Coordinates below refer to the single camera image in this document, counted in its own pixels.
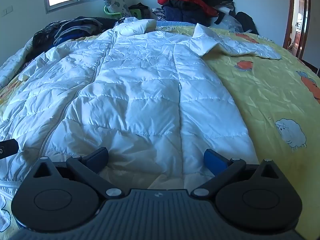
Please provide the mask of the wooden door frame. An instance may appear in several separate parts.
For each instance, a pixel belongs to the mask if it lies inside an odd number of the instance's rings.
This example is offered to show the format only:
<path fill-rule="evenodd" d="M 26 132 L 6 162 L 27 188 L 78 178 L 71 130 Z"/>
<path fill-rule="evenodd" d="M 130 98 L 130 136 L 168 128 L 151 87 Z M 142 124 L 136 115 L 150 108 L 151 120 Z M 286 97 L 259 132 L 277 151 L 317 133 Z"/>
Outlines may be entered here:
<path fill-rule="evenodd" d="M 310 25 L 311 0 L 289 0 L 289 14 L 283 47 L 299 60 L 303 54 Z"/>

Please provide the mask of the red and black clothes pile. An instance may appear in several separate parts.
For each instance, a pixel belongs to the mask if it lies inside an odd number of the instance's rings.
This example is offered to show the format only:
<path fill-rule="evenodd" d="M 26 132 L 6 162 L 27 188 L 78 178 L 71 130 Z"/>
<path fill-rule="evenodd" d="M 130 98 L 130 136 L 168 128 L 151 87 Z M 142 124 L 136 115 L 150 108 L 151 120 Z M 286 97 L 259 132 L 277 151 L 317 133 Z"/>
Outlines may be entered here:
<path fill-rule="evenodd" d="M 157 2 L 162 6 L 166 21 L 199 23 L 208 27 L 212 18 L 215 18 L 214 24 L 218 25 L 229 15 L 240 23 L 241 32 L 259 34 L 249 15 L 235 11 L 233 0 L 157 0 Z"/>

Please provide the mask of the white quilted down jacket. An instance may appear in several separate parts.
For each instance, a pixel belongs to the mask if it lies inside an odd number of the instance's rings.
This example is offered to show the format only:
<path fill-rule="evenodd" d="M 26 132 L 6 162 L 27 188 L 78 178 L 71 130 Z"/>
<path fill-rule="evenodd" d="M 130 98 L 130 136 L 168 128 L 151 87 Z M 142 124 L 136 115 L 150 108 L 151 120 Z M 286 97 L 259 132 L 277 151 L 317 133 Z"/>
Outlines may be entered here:
<path fill-rule="evenodd" d="M 203 61 L 211 50 L 280 59 L 264 44 L 202 25 L 192 36 L 159 31 L 153 20 L 38 56 L 1 114 L 1 139 L 20 147 L 1 160 L 1 193 L 12 198 L 39 157 L 65 161 L 103 146 L 110 153 L 103 176 L 122 188 L 194 189 L 210 178 L 209 148 L 256 164 L 231 94 Z"/>

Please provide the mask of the dark folded clothes stack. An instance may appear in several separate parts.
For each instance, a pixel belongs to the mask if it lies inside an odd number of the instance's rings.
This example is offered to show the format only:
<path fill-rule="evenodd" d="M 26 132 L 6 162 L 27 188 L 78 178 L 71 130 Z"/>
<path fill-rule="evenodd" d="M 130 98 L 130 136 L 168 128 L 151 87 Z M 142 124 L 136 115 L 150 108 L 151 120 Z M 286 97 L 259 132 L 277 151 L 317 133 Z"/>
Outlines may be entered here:
<path fill-rule="evenodd" d="M 112 29 L 117 20 L 103 17 L 79 16 L 71 20 L 55 21 L 38 31 L 32 40 L 33 50 L 40 53 L 70 39 L 89 37 Z"/>

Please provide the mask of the yellow cartoon print bedspread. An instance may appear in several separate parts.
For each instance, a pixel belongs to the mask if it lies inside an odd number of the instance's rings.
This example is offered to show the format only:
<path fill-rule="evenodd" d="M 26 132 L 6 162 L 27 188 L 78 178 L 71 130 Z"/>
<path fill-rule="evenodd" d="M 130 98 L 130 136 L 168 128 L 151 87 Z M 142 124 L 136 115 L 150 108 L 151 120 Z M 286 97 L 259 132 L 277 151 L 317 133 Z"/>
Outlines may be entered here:
<path fill-rule="evenodd" d="M 195 27 L 155 27 L 192 36 Z M 240 42 L 264 44 L 280 55 L 228 56 L 211 50 L 203 61 L 231 94 L 253 142 L 258 162 L 272 159 L 303 202 L 297 231 L 307 239 L 319 237 L 319 78 L 287 50 L 251 34 L 211 29 Z M 1 81 L 1 114 L 22 85 L 20 75 Z M 1 239 L 18 229 L 12 198 L 1 193 Z"/>

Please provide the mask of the floral patterned pillow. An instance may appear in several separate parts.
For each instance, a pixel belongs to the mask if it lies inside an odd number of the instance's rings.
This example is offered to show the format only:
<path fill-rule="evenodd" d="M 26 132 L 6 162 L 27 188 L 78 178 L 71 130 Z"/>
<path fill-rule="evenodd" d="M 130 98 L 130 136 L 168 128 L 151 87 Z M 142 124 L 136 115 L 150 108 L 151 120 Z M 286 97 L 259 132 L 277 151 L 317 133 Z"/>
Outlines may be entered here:
<path fill-rule="evenodd" d="M 109 14 L 121 14 L 121 17 L 131 17 L 125 0 L 104 0 L 105 9 Z"/>

